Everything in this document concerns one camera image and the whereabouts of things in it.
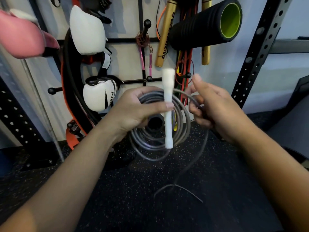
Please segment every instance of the black knob hook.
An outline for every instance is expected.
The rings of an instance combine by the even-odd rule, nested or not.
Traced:
[[[144,21],[144,30],[142,32],[142,36],[143,38],[145,39],[146,38],[146,35],[147,35],[147,32],[148,32],[148,29],[151,27],[151,21],[149,19],[146,19]]]
[[[62,87],[58,87],[58,88],[48,88],[48,90],[47,90],[47,92],[48,92],[49,94],[52,94],[52,95],[54,95],[54,94],[56,94],[57,92],[60,92],[60,91],[62,91]]]

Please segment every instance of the orange rope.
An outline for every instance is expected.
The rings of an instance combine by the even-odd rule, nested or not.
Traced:
[[[164,10],[162,11],[162,13],[161,13],[161,15],[160,15],[160,18],[159,18],[159,20],[158,20],[158,22],[157,22],[157,29],[159,29],[159,23],[160,23],[160,20],[161,20],[161,18],[162,18],[162,16],[163,16],[163,14],[164,14],[165,11],[166,11],[166,7],[165,7]],[[156,30],[156,33],[157,33],[157,38],[160,39],[159,32],[158,32],[157,30]]]

